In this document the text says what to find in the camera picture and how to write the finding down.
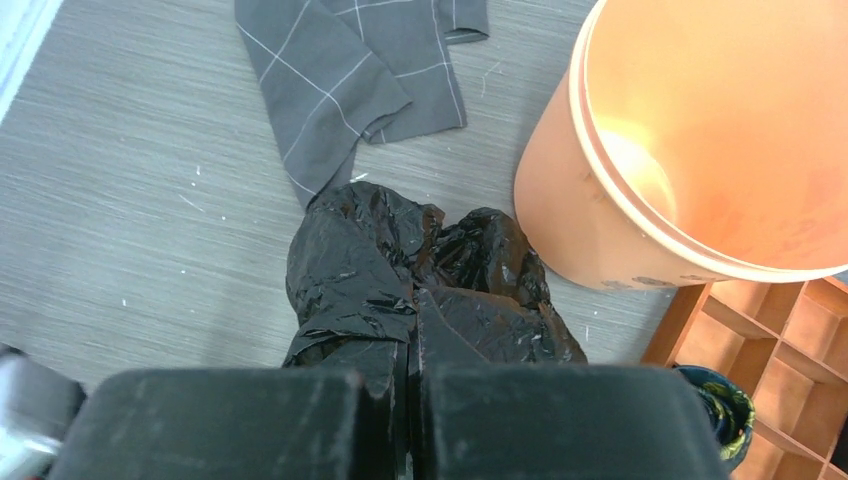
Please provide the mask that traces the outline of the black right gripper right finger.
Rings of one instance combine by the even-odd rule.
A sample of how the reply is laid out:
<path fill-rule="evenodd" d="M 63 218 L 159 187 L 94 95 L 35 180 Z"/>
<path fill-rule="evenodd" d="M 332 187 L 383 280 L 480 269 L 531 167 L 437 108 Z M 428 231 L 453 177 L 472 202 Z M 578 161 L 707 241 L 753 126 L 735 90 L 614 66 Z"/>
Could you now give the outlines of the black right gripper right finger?
<path fill-rule="evenodd" d="M 409 366 L 416 479 L 725 479 L 693 388 L 669 369 L 493 363 L 428 290 Z"/>

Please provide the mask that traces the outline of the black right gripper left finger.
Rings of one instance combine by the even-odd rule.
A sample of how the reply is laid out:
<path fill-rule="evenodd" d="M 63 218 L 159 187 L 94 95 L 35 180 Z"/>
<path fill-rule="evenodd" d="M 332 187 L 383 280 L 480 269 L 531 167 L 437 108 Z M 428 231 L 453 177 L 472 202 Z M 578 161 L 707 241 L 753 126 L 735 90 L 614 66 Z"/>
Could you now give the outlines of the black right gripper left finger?
<path fill-rule="evenodd" d="M 278 369 L 145 369 L 84 403 L 53 479 L 394 479 L 407 347 L 354 340 Z"/>

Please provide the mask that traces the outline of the black plastic trash bag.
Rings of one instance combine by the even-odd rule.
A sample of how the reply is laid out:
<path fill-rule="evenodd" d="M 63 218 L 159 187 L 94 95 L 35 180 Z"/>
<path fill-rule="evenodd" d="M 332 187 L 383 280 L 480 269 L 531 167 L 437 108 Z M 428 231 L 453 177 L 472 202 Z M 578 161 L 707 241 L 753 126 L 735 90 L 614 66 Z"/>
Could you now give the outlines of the black plastic trash bag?
<path fill-rule="evenodd" d="M 498 363 L 585 363 L 554 308 L 545 268 L 506 213 L 443 211 L 356 182 L 306 208 L 291 242 L 286 292 L 299 328 L 288 367 L 313 365 L 354 340 L 410 343 L 427 313 Z"/>

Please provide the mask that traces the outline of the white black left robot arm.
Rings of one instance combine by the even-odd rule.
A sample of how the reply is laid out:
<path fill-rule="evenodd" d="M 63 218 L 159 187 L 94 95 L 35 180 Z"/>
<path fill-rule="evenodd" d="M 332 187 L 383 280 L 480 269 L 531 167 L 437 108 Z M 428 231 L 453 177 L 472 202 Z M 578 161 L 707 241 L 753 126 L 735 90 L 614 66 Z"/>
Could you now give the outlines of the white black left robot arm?
<path fill-rule="evenodd" d="M 44 479 L 87 398 L 81 383 L 1 345 L 1 477 Z"/>

